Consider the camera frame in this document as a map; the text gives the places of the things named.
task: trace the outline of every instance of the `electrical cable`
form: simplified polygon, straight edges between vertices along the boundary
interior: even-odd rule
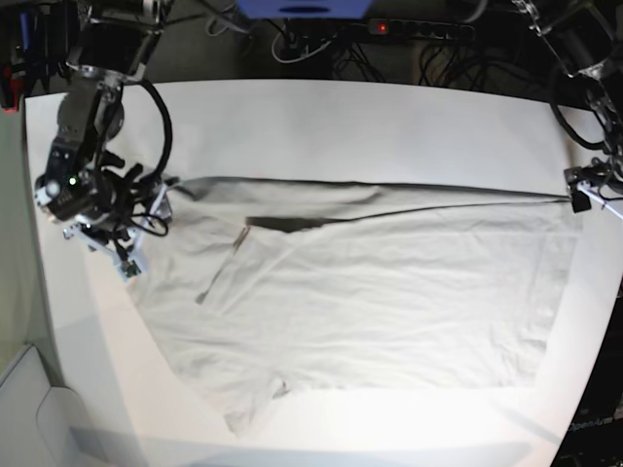
[[[467,56],[467,54],[469,52],[468,47],[466,45],[464,45],[464,44],[458,44],[457,45],[457,47],[459,49],[460,49],[461,46],[464,46],[464,49],[463,49],[464,50],[464,56],[460,56],[460,52],[459,52],[458,53],[458,57],[457,57],[458,60],[455,60],[454,63],[452,63],[446,70],[444,70],[444,72],[443,72],[443,75],[444,75],[443,76],[443,81],[441,83],[441,87],[442,88],[449,88],[450,87],[450,84],[451,84],[450,78],[451,78],[451,74],[452,74],[451,72],[456,67],[461,66],[468,59],[468,56]],[[465,72],[464,75],[469,79],[470,83],[473,86],[475,84],[475,79],[472,78],[472,76],[469,73],[467,73],[467,72]]]
[[[171,155],[171,148],[173,147],[173,123],[171,121],[171,116],[168,113],[168,109],[166,108],[166,104],[163,101],[163,98],[160,96],[160,93],[156,89],[154,85],[152,85],[148,80],[144,79],[140,82],[140,86],[143,87],[149,95],[154,99],[158,110],[161,113],[163,118],[163,129],[165,131],[165,143],[163,146],[163,153],[158,161],[158,165],[153,172],[148,175],[145,175],[141,178],[138,183],[143,186],[148,186],[153,182],[160,179],[165,171],[166,165],[168,164],[168,159]]]
[[[285,41],[286,44],[291,44],[292,43],[292,41],[290,40],[288,35],[285,33],[284,28],[279,27],[279,25],[276,22],[274,22],[272,19],[264,19],[264,21],[267,24],[269,24],[271,27],[276,29],[279,32],[279,34],[281,34],[283,36],[283,40]]]
[[[234,2],[225,7],[225,9],[221,11],[221,15],[233,17],[237,12],[238,5],[236,2]],[[221,27],[214,30],[214,27],[219,23],[221,24]],[[230,27],[225,24],[220,18],[217,18],[215,15],[211,15],[205,23],[205,26],[203,27],[203,31],[209,37],[218,37],[227,32],[228,30],[230,30]]]
[[[434,59],[437,58],[437,56],[439,56],[443,52],[443,46],[433,45],[433,47],[430,48],[430,50],[434,49],[434,47],[438,47],[437,51],[434,52],[433,55],[431,55],[428,58],[428,60],[425,62],[425,64],[423,66],[421,66],[421,68],[420,68],[421,74],[420,74],[420,80],[418,81],[418,86],[421,86],[422,83],[426,84],[427,86],[430,86],[430,82],[428,81],[428,78],[426,77],[426,73],[428,72],[428,67],[434,61]],[[421,51],[420,65],[421,65],[421,61],[423,60],[422,56],[423,56],[424,52],[425,51]]]
[[[115,115],[117,115],[117,112],[121,107],[121,101],[123,96],[124,89],[121,88],[121,90],[115,95],[115,102],[113,102],[104,110],[104,115],[102,117],[102,128],[93,151],[93,182],[95,184],[95,191],[97,192],[98,203],[106,210],[111,209],[112,205],[110,203],[110,199],[105,195],[106,190],[104,188],[104,180],[102,177],[104,145],[106,144],[107,134],[108,130],[110,129],[110,125],[112,125],[113,120],[115,119]]]
[[[273,53],[273,58],[276,61],[278,61],[279,63],[283,64],[283,65],[290,65],[290,64],[293,64],[293,63],[300,63],[301,61],[305,61],[308,58],[312,58],[313,56],[318,55],[321,52],[324,52],[331,44],[333,44],[333,39],[335,38],[335,36],[334,36],[332,39],[329,39],[327,42],[325,42],[321,46],[318,46],[312,52],[309,52],[307,54],[298,56],[296,58],[284,59],[284,58],[279,57],[276,54],[276,50],[275,50],[276,43],[278,42],[279,37],[281,37],[281,36],[282,36],[282,34],[277,34],[275,36],[275,38],[273,39],[273,43],[271,44],[271,52]]]
[[[465,24],[474,22],[476,19],[480,18],[483,13],[485,13],[488,6],[489,0],[478,0],[478,4],[471,12],[469,12],[466,16],[457,17],[457,22],[462,22]]]
[[[573,141],[575,141],[580,146],[582,146],[584,149],[588,149],[589,151],[602,150],[605,147],[605,143],[603,141],[599,143],[592,143],[592,142],[586,141],[579,134],[577,134],[577,132],[571,127],[571,125],[568,124],[567,120],[565,120],[565,117],[563,116],[563,113],[561,112],[561,109],[556,102],[556,96],[557,96],[556,86],[558,85],[559,79],[561,76],[563,76],[563,73],[560,69],[560,66],[556,64],[552,68],[552,71],[550,72],[549,92],[548,92],[549,106],[552,109],[552,112],[554,113],[554,117],[556,118],[556,121],[563,128],[563,130],[568,135],[568,137],[571,138]]]
[[[194,21],[195,19],[207,18],[207,15],[202,13],[199,15],[188,15],[187,17],[182,17],[178,19],[172,19],[166,23],[166,27],[173,26],[175,24],[181,24],[183,22]]]
[[[482,60],[483,60],[483,57],[481,54],[479,54],[479,55],[473,55],[470,57],[465,57],[461,61],[455,63],[452,66],[452,68],[446,72],[446,77],[444,78],[444,85],[449,86],[454,81],[456,81],[460,76],[465,74],[465,72],[470,67],[474,65],[482,64],[482,63],[479,63]],[[475,78],[470,81],[472,83],[472,86],[474,85],[475,82],[477,82]]]
[[[480,90],[480,91],[485,90],[485,83],[487,82],[488,71],[489,71],[489,65],[486,63],[483,63],[482,68],[478,70],[478,73],[476,73],[476,76],[471,81],[471,86],[469,87],[469,90]]]
[[[359,51],[359,53],[361,54],[361,56],[363,57],[364,63],[367,65],[368,70],[370,71],[370,73],[376,77],[377,82],[379,83],[386,83],[387,80],[385,79],[385,76],[383,76],[383,73],[381,73],[370,61],[370,59],[368,58],[368,55],[366,55],[365,52],[363,52],[363,48],[361,47],[361,44],[359,44],[358,42],[355,42],[354,45],[357,47],[357,50]]]
[[[482,79],[483,77],[485,77],[486,74],[487,74],[487,71],[489,70],[489,68],[495,68],[497,70],[503,71],[504,73],[512,76],[513,78],[515,78],[518,81],[521,81],[521,82],[524,82],[524,83],[528,83],[529,85],[537,85],[537,84],[539,84],[534,79],[531,79],[531,78],[526,77],[526,76],[522,76],[519,73],[517,73],[517,72],[515,72],[515,71],[513,71],[511,69],[508,69],[505,66],[503,66],[503,65],[501,65],[499,63],[496,63],[494,61],[484,60],[482,63],[472,63],[465,70],[463,70],[463,73],[465,73],[470,68],[472,68],[472,67],[474,67],[476,65],[479,65],[479,64],[482,65],[482,69],[478,72],[478,75],[476,75],[476,78],[474,79],[475,81],[477,81],[478,78]]]
[[[355,51],[352,45],[348,45],[348,52],[350,53],[350,59],[348,60],[348,62],[354,63],[361,72],[363,79],[366,81],[370,81],[370,79],[368,78],[368,74],[366,73],[366,63],[364,58]]]
[[[120,226],[121,226],[121,221],[117,221],[117,223],[115,224],[115,227],[113,227],[113,231],[111,232],[111,237],[113,240],[113,245],[115,245],[115,251],[117,252],[117,256],[119,256],[119,259],[122,262],[125,262],[128,260],[128,251],[119,242],[118,233],[119,233]]]
[[[131,219],[133,218],[142,218],[142,219],[146,219],[149,220],[153,219],[154,221],[158,221],[158,224],[160,224],[163,227],[163,232],[158,232],[156,230],[151,230],[151,229],[147,229],[145,226],[141,226],[140,224],[132,221]],[[156,214],[149,214],[148,212],[140,212],[138,214],[132,214],[131,216],[129,216],[129,222],[128,222],[131,226],[133,226],[136,229],[139,229],[140,231],[145,232],[146,234],[149,235],[153,235],[153,236],[159,236],[159,237],[163,237],[163,236],[167,236],[168,235],[168,224],[166,223],[165,219],[163,219],[160,216],[157,216]]]
[[[444,68],[441,70],[441,73],[439,73],[439,75],[437,76],[437,79],[434,82],[434,86],[439,87],[442,85],[444,81],[443,78],[445,77],[446,73],[448,73],[448,70],[452,68],[455,61],[457,60],[459,49],[460,49],[460,45],[457,45],[455,47],[455,51],[452,53],[452,55],[450,55],[450,60],[448,60],[448,63],[446,63],[446,66],[444,66]]]
[[[195,0],[199,4],[201,4],[206,10],[212,13],[214,17],[216,17],[220,22],[222,22],[228,29],[232,31],[239,32],[240,34],[249,34],[249,30],[239,24],[236,24],[232,19],[228,18],[227,15],[221,13],[217,8],[213,7],[207,0]]]
[[[614,177],[614,173],[615,173],[615,171],[614,171],[614,164],[613,164],[613,162],[614,162],[614,156],[613,156],[613,155],[610,155],[610,157],[608,158],[607,162],[605,163],[605,165],[606,165],[607,167],[609,167],[608,172],[607,172],[607,175],[605,176],[604,181],[603,181],[603,182],[599,185],[599,187],[597,188],[597,194],[598,194],[600,197],[602,197],[603,199],[605,199],[606,201],[620,201],[620,200],[623,200],[623,197],[609,198],[609,197],[606,197],[606,196],[604,196],[604,195],[602,194],[602,189],[603,189],[605,186],[609,186],[608,184],[609,184],[610,180],[612,179],[612,177]]]
[[[513,65],[511,62],[503,58],[498,58],[494,56],[472,56],[471,58],[468,58],[467,60],[465,60],[463,63],[460,64],[459,68],[449,72],[446,78],[445,84],[446,85],[451,84],[452,82],[457,80],[462,74],[465,74],[470,68],[473,68],[474,66],[477,66],[477,65],[481,65],[481,66],[487,65],[488,67],[496,68],[500,71],[503,71],[506,74],[512,76],[513,78],[519,81],[523,81],[531,85],[540,85],[546,88],[545,82],[532,76],[522,76],[520,73],[508,68],[508,66],[516,66],[516,65]]]

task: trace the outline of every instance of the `power strip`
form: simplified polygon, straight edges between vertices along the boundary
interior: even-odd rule
[[[467,24],[415,21],[409,19],[368,19],[368,32],[373,36],[403,39],[440,39],[473,42],[476,29]]]

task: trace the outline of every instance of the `blue device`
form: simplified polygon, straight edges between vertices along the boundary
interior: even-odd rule
[[[372,0],[238,0],[250,18],[361,18]]]

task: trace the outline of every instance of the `white cloth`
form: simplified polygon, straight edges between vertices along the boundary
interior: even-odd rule
[[[292,391],[532,381],[577,236],[566,202],[207,186],[200,202],[173,195],[171,233],[145,242],[151,270],[129,291],[170,367],[234,432]],[[313,202],[305,195],[313,192],[324,197]],[[242,217],[269,211],[370,217],[295,233],[244,227]]]

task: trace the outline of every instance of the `white table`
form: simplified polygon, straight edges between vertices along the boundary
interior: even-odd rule
[[[541,103],[474,92],[335,82],[235,81],[159,87],[174,126],[169,173],[403,182],[563,194],[563,170],[594,154],[573,145]],[[42,173],[61,96],[27,101],[31,176]],[[162,123],[127,89],[111,144],[155,164]],[[587,139],[592,115],[569,111]],[[534,387],[318,391],[273,404],[235,438],[172,375],[107,257],[38,214],[51,314],[67,384],[120,465],[549,466],[599,351],[623,273],[621,226],[582,214],[546,358]]]

